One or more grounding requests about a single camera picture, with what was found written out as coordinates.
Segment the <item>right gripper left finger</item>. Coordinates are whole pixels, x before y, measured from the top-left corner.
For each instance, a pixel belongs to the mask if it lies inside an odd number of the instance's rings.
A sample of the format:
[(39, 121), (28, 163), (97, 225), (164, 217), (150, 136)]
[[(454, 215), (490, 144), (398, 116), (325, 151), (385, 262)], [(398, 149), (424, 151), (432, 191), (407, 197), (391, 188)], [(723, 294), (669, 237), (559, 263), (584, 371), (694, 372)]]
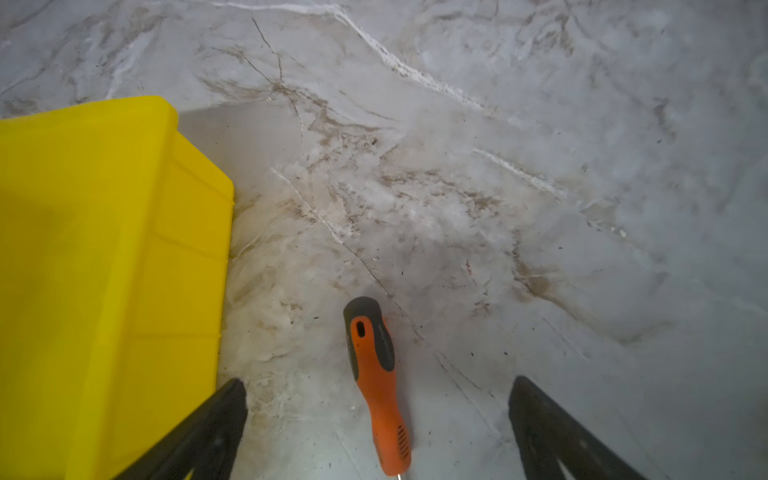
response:
[(233, 378), (117, 477), (228, 480), (247, 415), (245, 385)]

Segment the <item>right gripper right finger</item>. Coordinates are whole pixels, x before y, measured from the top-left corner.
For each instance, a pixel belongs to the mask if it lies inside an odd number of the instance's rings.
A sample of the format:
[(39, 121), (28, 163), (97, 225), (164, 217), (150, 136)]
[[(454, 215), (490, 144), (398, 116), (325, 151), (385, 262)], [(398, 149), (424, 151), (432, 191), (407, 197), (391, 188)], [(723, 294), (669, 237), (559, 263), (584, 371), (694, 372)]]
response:
[(515, 378), (508, 406), (526, 478), (644, 478), (529, 378)]

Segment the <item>orange black handled screwdriver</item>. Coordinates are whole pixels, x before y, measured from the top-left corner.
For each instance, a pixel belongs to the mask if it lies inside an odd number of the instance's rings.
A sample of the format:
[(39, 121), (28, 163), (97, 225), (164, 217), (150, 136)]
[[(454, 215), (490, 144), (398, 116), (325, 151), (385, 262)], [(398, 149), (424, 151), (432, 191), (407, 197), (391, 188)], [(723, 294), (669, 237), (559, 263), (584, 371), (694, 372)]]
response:
[(379, 303), (367, 296), (343, 309), (356, 385), (370, 414), (373, 443), (384, 474), (403, 479), (411, 466), (410, 434), (397, 398), (396, 358)]

